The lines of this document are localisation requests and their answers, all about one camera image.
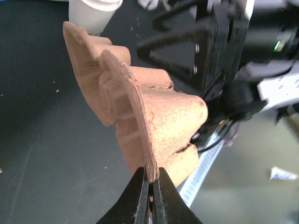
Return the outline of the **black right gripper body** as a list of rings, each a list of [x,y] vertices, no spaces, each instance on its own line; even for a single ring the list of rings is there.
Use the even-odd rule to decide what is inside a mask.
[[[299,59],[299,4],[287,1],[278,8],[258,7],[248,17],[240,5],[230,0],[198,4],[196,20],[212,20],[209,84],[203,83],[203,98],[209,109],[208,119],[198,130],[198,140],[206,140],[218,123],[250,119],[266,107],[258,85],[268,78],[287,75],[290,70],[257,77],[240,77],[238,72],[248,63]]]

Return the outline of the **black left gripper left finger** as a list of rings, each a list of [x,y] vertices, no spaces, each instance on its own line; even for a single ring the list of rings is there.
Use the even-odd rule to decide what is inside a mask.
[[[147,224],[149,189],[145,167],[136,170],[118,201],[97,224]]]

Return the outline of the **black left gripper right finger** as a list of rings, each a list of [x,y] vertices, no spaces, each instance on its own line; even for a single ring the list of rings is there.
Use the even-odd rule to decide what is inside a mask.
[[[200,224],[187,207],[165,169],[152,185],[152,222],[154,224]]]

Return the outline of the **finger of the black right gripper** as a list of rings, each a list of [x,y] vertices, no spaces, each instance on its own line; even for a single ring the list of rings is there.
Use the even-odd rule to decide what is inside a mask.
[[[165,21],[178,17],[188,12],[197,21],[210,14],[208,0],[163,0],[164,12],[157,14],[152,19],[153,28],[170,28]]]
[[[151,36],[137,44],[139,59],[166,70],[202,94],[220,92],[217,23],[199,21]]]

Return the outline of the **brown pulp cup carrier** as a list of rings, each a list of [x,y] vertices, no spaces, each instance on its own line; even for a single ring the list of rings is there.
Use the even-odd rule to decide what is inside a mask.
[[[115,127],[131,173],[146,167],[152,182],[163,167],[181,184],[199,165],[190,141],[207,120],[204,100],[175,91],[165,70],[132,66],[129,49],[108,38],[67,21],[63,35],[80,90],[102,124]]]

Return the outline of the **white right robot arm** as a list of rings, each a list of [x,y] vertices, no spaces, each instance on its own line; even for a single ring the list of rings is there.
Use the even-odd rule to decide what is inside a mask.
[[[137,55],[197,89],[209,110],[191,143],[202,144],[222,120],[276,108],[299,110],[299,3],[255,8],[248,0],[188,0],[156,16],[160,31]]]

